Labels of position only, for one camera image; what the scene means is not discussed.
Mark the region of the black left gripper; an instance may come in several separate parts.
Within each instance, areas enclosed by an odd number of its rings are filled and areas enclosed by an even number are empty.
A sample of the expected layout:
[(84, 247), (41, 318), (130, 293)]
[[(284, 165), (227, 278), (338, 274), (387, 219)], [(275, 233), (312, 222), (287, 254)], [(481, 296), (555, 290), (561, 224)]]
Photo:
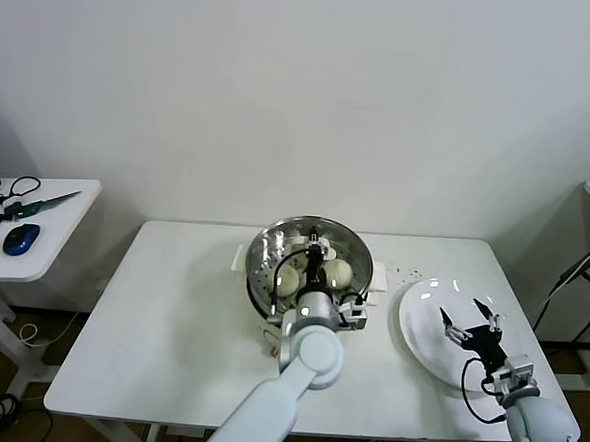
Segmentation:
[(324, 227), (320, 224), (314, 224), (309, 229), (307, 247), (307, 263), (305, 269), (305, 285), (301, 288), (301, 294), (310, 292), (329, 294), (329, 289), (326, 285), (327, 276), (323, 270), (324, 250), (323, 250), (323, 230)]

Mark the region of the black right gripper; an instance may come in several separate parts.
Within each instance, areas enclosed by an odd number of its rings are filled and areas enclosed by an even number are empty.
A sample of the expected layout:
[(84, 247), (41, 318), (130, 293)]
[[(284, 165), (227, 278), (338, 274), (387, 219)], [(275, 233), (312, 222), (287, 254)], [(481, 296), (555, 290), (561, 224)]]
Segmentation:
[(444, 335), (450, 341), (461, 341), (463, 350), (475, 352), (482, 361), (486, 374), (491, 375), (504, 367), (507, 359), (507, 354), (501, 347), (503, 334), (501, 316), (494, 313), (490, 307), (477, 298), (474, 298), (473, 302), (487, 324), (475, 326), (465, 331), (455, 326), (445, 309), (440, 307)]

